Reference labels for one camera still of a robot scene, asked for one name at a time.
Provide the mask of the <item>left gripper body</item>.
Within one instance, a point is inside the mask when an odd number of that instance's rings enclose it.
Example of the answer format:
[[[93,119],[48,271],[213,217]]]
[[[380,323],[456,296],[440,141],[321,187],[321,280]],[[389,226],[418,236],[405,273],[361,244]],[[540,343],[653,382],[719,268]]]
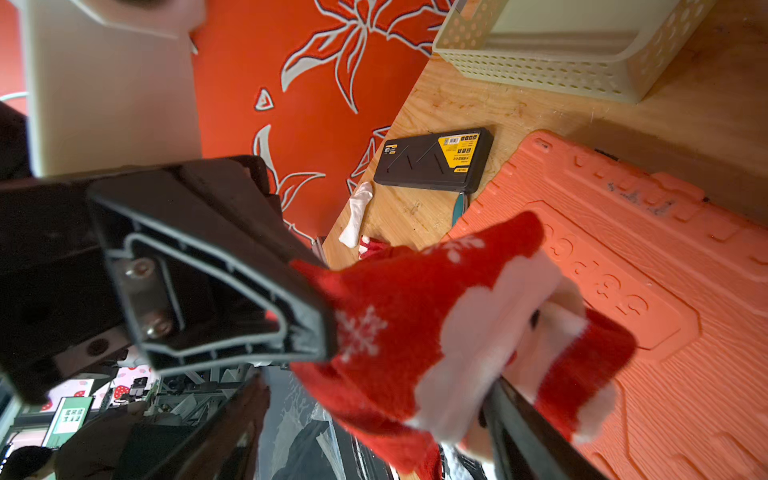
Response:
[[[182,167],[240,167],[279,210],[264,161],[249,155],[2,185],[1,373],[21,398],[42,404],[62,382],[137,349],[92,224],[87,190],[106,177]]]

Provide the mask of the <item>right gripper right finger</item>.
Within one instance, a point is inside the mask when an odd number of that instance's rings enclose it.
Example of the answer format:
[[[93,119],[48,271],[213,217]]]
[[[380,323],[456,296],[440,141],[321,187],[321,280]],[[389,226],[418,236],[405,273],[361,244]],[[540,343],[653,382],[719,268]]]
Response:
[[[493,384],[482,413],[499,479],[605,479],[505,379]]]

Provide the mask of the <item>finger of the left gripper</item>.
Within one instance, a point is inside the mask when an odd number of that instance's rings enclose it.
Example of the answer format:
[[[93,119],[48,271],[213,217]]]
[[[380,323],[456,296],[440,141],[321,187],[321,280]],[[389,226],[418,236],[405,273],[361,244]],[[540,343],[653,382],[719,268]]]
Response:
[[[332,310],[295,268],[319,259],[242,168],[106,177],[87,204],[131,339],[157,372],[335,354]]]

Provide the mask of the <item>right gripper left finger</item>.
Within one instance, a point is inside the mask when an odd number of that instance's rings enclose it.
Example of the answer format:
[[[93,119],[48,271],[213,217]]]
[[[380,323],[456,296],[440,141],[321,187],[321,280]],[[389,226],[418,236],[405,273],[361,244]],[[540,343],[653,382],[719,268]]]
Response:
[[[211,419],[191,427],[145,426],[128,446],[130,479],[253,479],[270,407],[257,369]]]

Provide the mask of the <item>red santa sock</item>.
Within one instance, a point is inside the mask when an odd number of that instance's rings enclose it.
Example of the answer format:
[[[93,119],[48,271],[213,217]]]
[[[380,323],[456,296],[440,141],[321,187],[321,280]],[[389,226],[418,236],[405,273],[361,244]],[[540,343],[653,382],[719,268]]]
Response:
[[[568,442],[594,439],[637,346],[588,308],[544,252],[530,211],[421,251],[398,246],[338,271],[294,261],[331,307],[338,350],[294,363],[306,390],[377,456],[423,479],[439,449],[488,462],[481,407],[508,382]]]

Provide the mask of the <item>red white striped sock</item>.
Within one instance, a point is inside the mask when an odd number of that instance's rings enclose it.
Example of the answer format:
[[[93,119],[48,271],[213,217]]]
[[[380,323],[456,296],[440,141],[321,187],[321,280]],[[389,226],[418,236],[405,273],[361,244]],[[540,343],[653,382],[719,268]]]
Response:
[[[360,260],[380,260],[391,256],[392,246],[389,242],[362,235],[358,244],[358,258]]]

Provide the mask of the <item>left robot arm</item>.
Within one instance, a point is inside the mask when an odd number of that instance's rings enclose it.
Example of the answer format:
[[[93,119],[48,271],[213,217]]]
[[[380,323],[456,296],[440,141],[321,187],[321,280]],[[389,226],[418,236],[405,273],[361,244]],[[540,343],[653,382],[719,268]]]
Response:
[[[331,311],[292,268],[257,156],[206,160],[201,1],[19,1],[26,114],[1,109],[1,376],[40,404],[128,347],[161,374],[323,362]]]

